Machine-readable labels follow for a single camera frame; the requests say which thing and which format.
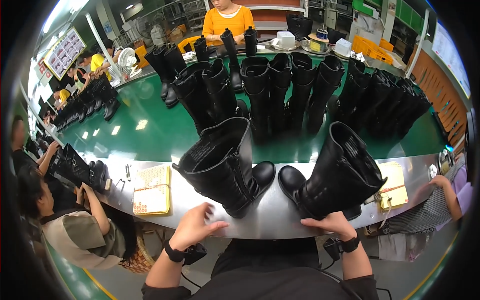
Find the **watch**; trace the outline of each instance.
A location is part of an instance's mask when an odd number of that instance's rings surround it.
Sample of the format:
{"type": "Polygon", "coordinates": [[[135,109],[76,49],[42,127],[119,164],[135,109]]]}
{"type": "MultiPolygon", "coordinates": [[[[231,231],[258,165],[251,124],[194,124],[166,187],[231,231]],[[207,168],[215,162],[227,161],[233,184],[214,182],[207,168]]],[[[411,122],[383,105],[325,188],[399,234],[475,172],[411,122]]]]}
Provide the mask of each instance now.
{"type": "Polygon", "coordinates": [[[167,240],[167,242],[165,243],[165,252],[167,253],[168,258],[171,261],[180,263],[185,258],[185,255],[187,255],[188,249],[183,252],[172,249],[172,247],[170,247],[170,240],[167,240]]]}
{"type": "Polygon", "coordinates": [[[339,247],[340,247],[340,253],[343,253],[343,252],[347,252],[347,253],[350,253],[352,251],[354,251],[355,249],[358,248],[359,246],[359,243],[360,243],[360,239],[358,237],[358,235],[350,240],[347,240],[347,241],[342,241],[342,240],[339,240],[339,247]]]}

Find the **white fan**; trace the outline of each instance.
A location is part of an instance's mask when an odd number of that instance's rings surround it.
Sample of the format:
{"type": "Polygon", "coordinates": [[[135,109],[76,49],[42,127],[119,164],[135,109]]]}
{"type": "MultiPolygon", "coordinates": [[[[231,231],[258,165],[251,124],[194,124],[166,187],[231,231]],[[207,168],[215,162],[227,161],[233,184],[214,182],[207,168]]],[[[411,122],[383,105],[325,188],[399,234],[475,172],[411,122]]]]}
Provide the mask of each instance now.
{"type": "Polygon", "coordinates": [[[130,77],[134,77],[142,72],[142,69],[136,70],[137,66],[133,66],[137,63],[137,58],[135,58],[135,50],[132,48],[125,48],[120,52],[118,63],[121,67],[127,67],[131,69],[129,74],[130,77]]]}

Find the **shelf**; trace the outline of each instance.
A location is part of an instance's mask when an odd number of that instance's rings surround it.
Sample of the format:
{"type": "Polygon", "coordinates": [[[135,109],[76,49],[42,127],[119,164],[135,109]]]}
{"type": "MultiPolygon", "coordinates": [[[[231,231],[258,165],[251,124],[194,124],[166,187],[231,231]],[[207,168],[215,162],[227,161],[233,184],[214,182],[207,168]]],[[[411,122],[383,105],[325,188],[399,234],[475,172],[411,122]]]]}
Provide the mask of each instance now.
{"type": "Polygon", "coordinates": [[[256,30],[278,30],[286,31],[287,22],[282,21],[255,21],[256,30]]]}
{"type": "Polygon", "coordinates": [[[276,11],[291,11],[291,12],[305,12],[304,8],[299,5],[268,5],[268,4],[248,4],[245,7],[250,10],[276,10],[276,11]]]}

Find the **white box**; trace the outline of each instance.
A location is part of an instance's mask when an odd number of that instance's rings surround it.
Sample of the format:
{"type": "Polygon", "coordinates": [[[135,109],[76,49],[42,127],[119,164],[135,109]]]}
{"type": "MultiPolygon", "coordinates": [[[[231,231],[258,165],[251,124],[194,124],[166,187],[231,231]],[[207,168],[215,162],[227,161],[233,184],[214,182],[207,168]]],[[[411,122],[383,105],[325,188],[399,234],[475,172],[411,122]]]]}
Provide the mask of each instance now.
{"type": "Polygon", "coordinates": [[[295,36],[290,31],[279,31],[276,33],[278,46],[282,48],[295,47],[295,36]]]}
{"type": "Polygon", "coordinates": [[[335,44],[335,52],[350,57],[350,51],[352,50],[352,43],[349,41],[341,38],[335,44]]]}

